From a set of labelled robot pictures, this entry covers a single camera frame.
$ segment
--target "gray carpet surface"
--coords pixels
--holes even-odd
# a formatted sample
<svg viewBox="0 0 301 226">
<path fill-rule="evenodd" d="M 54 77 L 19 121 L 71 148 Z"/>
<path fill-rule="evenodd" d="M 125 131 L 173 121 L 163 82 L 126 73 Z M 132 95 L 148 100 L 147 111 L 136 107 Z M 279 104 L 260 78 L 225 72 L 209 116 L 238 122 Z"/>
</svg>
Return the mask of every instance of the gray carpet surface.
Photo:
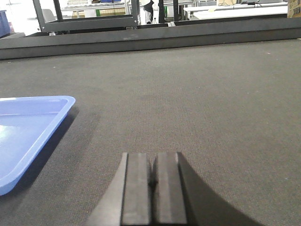
<svg viewBox="0 0 301 226">
<path fill-rule="evenodd" d="M 82 225 L 123 152 L 183 152 L 238 211 L 301 225 L 300 59 L 284 40 L 0 61 L 0 97 L 77 100 L 0 225 Z"/>
</svg>

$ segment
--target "black metal frame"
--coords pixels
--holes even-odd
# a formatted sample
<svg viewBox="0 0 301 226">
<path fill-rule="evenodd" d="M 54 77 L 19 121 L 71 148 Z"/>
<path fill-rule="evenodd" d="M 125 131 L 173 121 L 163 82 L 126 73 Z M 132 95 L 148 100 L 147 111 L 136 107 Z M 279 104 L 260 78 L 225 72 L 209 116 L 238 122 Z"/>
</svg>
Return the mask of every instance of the black metal frame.
<svg viewBox="0 0 301 226">
<path fill-rule="evenodd" d="M 76 20 L 72 20 L 63 19 L 59 0 L 53 0 L 57 20 L 46 23 L 43 16 L 40 0 L 33 0 L 33 4 L 37 13 L 38 21 L 42 32 L 73 31 L 110 27 L 135 27 L 138 25 L 137 0 L 131 0 L 131 2 L 131 15 L 78 18 Z"/>
<path fill-rule="evenodd" d="M 0 41 L 0 59 L 105 53 L 301 37 L 301 18 L 231 18 L 151 24 L 137 30 L 76 33 Z"/>
</svg>

